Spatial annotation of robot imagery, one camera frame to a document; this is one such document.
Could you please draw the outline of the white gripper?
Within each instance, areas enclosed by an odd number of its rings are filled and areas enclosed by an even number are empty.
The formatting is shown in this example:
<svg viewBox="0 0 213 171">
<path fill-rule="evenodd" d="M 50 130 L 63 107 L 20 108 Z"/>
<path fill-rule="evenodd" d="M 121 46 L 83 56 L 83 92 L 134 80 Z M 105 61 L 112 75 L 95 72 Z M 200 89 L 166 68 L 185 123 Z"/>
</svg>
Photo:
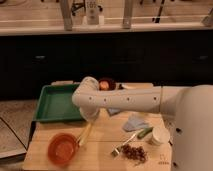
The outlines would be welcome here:
<svg viewBox="0 0 213 171">
<path fill-rule="evenodd" d="M 81 116 L 87 121 L 90 122 L 87 124 L 86 128 L 80 136 L 77 138 L 77 144 L 78 146 L 82 146 L 83 142 L 87 140 L 87 138 L 90 135 L 90 132 L 92 131 L 92 128 L 94 126 L 94 122 L 98 116 L 99 116 L 99 109 L 95 108 L 80 108 L 80 114 Z"/>
</svg>

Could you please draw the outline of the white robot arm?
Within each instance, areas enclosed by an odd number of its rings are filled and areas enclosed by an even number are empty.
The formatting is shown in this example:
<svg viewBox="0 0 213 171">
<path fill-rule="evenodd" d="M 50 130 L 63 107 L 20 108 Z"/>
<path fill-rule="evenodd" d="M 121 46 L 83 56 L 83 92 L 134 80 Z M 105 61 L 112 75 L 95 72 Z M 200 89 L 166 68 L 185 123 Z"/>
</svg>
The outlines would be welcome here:
<svg viewBox="0 0 213 171">
<path fill-rule="evenodd" d="M 101 91 L 95 78 L 86 77 L 72 103 L 88 122 L 101 108 L 173 114 L 171 171 L 213 171 L 213 85 Z"/>
</svg>

